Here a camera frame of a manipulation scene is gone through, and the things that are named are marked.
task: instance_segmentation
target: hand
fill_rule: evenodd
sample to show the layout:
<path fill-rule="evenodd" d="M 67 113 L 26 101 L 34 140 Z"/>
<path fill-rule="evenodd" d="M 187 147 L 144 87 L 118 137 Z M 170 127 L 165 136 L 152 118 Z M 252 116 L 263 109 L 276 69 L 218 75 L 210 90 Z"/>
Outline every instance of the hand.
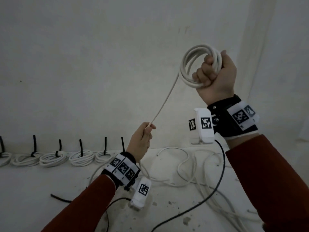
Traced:
<path fill-rule="evenodd" d="M 221 55 L 222 69 L 218 75 L 211 66 L 214 62 L 211 55 L 207 55 L 202 67 L 192 74 L 195 81 L 205 85 L 204 88 L 197 89 L 197 92 L 208 106 L 234 95 L 237 69 L 231 58 L 226 54 L 226 50 L 223 50 Z"/>
<path fill-rule="evenodd" d="M 149 122 L 144 122 L 132 135 L 130 143 L 127 148 L 127 152 L 134 156 L 136 162 L 139 162 L 141 158 L 146 154 L 149 146 L 150 140 L 152 139 L 151 131 L 157 127 L 151 124 L 147 127 Z"/>

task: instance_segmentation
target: wristband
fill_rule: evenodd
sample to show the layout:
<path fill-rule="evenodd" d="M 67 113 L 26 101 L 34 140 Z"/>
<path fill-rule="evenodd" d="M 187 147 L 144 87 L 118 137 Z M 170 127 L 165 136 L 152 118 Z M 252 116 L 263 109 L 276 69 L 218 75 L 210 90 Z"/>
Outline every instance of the wristband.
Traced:
<path fill-rule="evenodd" d="M 257 133 L 259 115 L 236 94 L 207 107 L 211 111 L 214 132 L 225 140 Z"/>
<path fill-rule="evenodd" d="M 128 189 L 140 171 L 134 157 L 129 152 L 122 152 L 110 161 L 101 174 L 108 175 L 114 181 L 116 188 L 124 185 Z"/>

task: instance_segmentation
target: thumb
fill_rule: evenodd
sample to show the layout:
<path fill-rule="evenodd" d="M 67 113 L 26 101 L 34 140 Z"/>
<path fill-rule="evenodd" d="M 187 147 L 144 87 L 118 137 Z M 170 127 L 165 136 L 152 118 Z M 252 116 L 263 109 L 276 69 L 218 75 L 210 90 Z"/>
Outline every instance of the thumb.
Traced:
<path fill-rule="evenodd" d="M 222 67 L 234 66 L 234 63 L 231 60 L 230 56 L 226 54 L 226 50 L 223 50 L 221 52 L 221 56 L 222 56 Z"/>
<path fill-rule="evenodd" d="M 142 140 L 143 142 L 148 143 L 149 137 L 150 137 L 150 134 L 151 134 L 151 131 L 152 131 L 152 128 L 151 128 L 151 127 L 147 127 L 147 128 L 144 130 L 143 137 L 141 138 L 141 140 Z"/>

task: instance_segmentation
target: red sleeve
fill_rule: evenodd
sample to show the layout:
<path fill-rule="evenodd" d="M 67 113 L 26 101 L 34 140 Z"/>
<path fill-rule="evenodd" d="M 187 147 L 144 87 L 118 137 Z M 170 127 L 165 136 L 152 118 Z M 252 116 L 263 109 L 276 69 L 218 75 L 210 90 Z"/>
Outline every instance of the red sleeve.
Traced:
<path fill-rule="evenodd" d="M 309 189 L 264 135 L 226 156 L 265 231 L 309 231 Z"/>
<path fill-rule="evenodd" d="M 49 222 L 42 232 L 95 231 L 115 192 L 115 184 L 108 176 L 98 176 L 87 189 Z"/>

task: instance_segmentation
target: white plastic device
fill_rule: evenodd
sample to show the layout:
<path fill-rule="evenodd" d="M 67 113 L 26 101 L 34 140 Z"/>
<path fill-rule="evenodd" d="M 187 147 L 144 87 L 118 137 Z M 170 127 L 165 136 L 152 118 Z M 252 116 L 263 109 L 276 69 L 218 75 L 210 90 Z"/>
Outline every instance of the white plastic device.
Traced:
<path fill-rule="evenodd" d="M 135 210 L 139 211 L 145 206 L 150 187 L 151 180 L 146 177 L 142 177 L 130 202 L 131 206 Z"/>
<path fill-rule="evenodd" d="M 207 108 L 195 108 L 196 118 L 189 120 L 191 144 L 211 144 L 214 142 L 214 128 L 211 112 Z"/>

